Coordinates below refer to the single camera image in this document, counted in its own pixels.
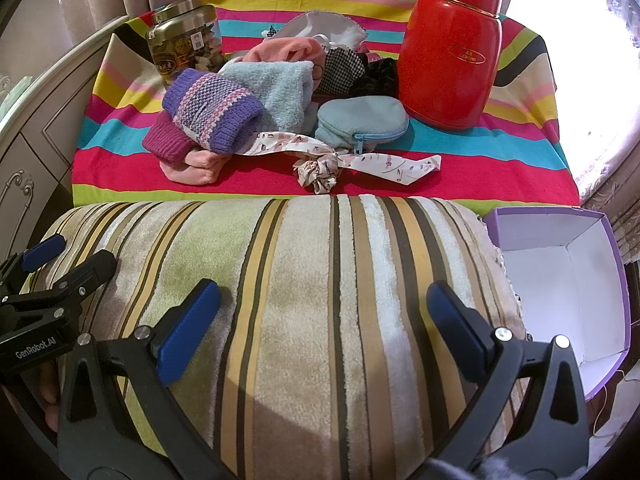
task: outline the purple box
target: purple box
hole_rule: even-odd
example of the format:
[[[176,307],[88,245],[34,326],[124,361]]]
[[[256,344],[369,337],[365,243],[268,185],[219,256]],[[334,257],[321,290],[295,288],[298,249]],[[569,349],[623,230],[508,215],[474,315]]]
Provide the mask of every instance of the purple box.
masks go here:
[[[586,399],[625,358],[629,295],[606,215],[577,207],[498,207],[484,217],[522,300],[522,319],[538,341],[572,343]]]

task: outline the cable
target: cable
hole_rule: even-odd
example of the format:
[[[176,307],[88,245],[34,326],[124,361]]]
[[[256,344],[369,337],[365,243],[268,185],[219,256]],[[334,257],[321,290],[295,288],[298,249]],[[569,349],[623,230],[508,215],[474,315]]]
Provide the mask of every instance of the cable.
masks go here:
[[[626,378],[626,374],[620,369],[618,369],[615,372],[613,372],[613,374],[615,375],[618,372],[620,372],[622,374],[622,379],[623,379],[623,381],[625,381],[625,383],[632,383],[634,381],[637,382],[637,383],[640,383],[640,379],[627,379]],[[593,433],[593,437],[594,438],[610,438],[610,437],[615,436],[615,435],[618,434],[618,432],[615,431],[615,432],[609,433],[607,435],[596,435],[596,426],[598,425],[598,419],[600,418],[600,415],[602,415],[602,412],[604,411],[604,408],[606,407],[606,405],[607,405],[607,387],[604,386],[604,403],[602,405],[602,408],[598,412],[598,415],[596,415],[596,420],[593,423],[593,431],[592,431],[592,433]]]

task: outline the striped tablecloth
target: striped tablecloth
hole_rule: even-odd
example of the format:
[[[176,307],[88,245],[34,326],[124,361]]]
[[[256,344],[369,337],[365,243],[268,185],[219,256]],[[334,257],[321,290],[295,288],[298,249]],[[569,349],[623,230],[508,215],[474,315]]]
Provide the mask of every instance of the striped tablecloth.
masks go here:
[[[416,0],[205,0],[218,8],[223,49],[246,50],[311,9],[353,18],[367,46],[397,57]],[[238,195],[308,194],[288,155],[235,156],[213,186],[170,182],[141,141],[164,95],[144,34],[149,15],[114,33],[86,110],[72,170],[76,205],[145,200],[210,200]],[[411,121],[407,134],[380,152],[411,159],[442,156],[442,169],[402,186],[345,170],[336,193],[440,197],[485,214],[497,205],[579,205],[578,191],[559,142],[555,85],[540,36],[502,17],[502,51],[491,96],[478,126],[443,132]]]

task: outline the glass jar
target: glass jar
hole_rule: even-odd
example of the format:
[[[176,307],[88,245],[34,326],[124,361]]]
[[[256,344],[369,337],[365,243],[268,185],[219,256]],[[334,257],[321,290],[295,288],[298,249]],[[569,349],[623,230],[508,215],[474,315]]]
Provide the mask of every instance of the glass jar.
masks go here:
[[[217,72],[224,58],[216,8],[202,0],[169,4],[153,13],[146,33],[151,57],[169,86],[185,68]]]

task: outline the silver bolt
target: silver bolt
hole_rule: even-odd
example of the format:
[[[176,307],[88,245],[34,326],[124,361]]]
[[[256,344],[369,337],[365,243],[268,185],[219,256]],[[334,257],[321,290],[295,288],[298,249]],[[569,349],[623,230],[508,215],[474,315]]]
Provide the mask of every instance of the silver bolt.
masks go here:
[[[151,329],[147,325],[141,325],[133,331],[133,337],[142,341],[151,335]]]
[[[560,348],[569,348],[569,338],[565,335],[557,335],[556,336],[556,344]]]
[[[78,344],[80,346],[86,346],[91,342],[91,334],[84,332],[78,336]]]
[[[500,341],[511,341],[511,338],[513,337],[511,330],[503,326],[496,328],[494,333]]]

